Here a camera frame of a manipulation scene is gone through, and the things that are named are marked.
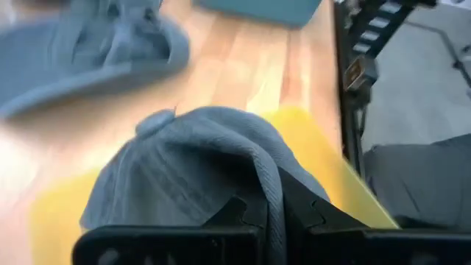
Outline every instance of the gray fabric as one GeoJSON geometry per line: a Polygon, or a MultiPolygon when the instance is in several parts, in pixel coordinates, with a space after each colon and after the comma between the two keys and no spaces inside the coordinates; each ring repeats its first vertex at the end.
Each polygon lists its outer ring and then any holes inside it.
{"type": "Polygon", "coordinates": [[[288,26],[306,25],[320,4],[320,0],[194,0],[214,10],[245,15],[288,26]]]}
{"type": "Polygon", "coordinates": [[[471,134],[433,144],[376,146],[366,181],[395,218],[471,230],[471,134]]]}
{"type": "Polygon", "coordinates": [[[85,93],[141,87],[184,68],[188,38],[144,0],[75,0],[0,34],[0,116],[85,93]]]}
{"type": "Polygon", "coordinates": [[[269,206],[269,264],[286,264],[277,168],[328,199],[277,130],[251,113],[204,107],[175,118],[172,111],[163,110],[136,131],[137,136],[100,173],[82,215],[83,227],[199,226],[237,190],[256,185],[269,206]],[[253,175],[258,179],[247,178],[253,175]]]}

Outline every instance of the wooden surface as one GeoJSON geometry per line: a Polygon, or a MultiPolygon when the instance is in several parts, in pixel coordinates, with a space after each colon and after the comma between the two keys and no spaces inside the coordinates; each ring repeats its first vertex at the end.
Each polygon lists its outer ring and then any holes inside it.
{"type": "MultiPolygon", "coordinates": [[[[0,0],[6,27],[47,13],[7,1],[0,0]]],[[[298,105],[340,152],[331,1],[323,0],[302,30],[201,10],[189,0],[165,0],[162,13],[191,39],[191,62],[181,74],[139,91],[68,100],[0,121],[0,263],[31,263],[26,217],[39,191],[103,167],[141,119],[163,108],[184,113],[224,105],[263,113],[298,105]]]]}

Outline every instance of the gray floor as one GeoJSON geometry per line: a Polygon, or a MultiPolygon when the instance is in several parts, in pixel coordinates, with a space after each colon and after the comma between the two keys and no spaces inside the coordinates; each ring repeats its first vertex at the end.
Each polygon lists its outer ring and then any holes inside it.
{"type": "MultiPolygon", "coordinates": [[[[471,43],[469,10],[441,5],[416,10],[408,21],[443,30],[457,51],[471,43]]],[[[452,64],[440,34],[402,25],[378,55],[380,79],[368,109],[364,152],[378,144],[429,144],[471,133],[470,88],[452,64]]]]}

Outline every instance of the teal object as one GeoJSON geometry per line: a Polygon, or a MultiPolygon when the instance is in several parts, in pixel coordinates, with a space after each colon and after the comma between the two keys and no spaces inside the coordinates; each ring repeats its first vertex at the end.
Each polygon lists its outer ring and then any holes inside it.
{"type": "Polygon", "coordinates": [[[272,21],[290,27],[306,25],[321,0],[194,0],[194,3],[250,18],[272,21]]]}

